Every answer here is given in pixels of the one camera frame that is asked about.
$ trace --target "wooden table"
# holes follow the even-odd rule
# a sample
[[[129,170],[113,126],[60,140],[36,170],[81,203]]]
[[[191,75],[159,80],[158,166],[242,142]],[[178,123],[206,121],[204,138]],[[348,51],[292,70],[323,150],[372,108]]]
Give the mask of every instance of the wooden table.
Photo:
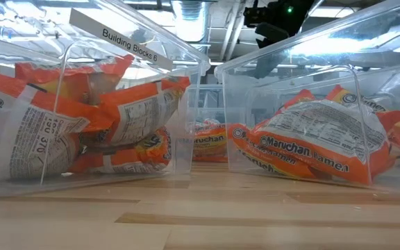
[[[0,250],[400,250],[400,194],[232,174],[0,199]]]

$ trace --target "wooden surface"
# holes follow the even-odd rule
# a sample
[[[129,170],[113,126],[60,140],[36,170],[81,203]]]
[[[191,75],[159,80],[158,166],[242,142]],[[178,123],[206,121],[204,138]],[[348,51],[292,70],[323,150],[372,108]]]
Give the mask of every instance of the wooden surface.
[[[400,249],[400,194],[200,164],[0,199],[1,249]]]

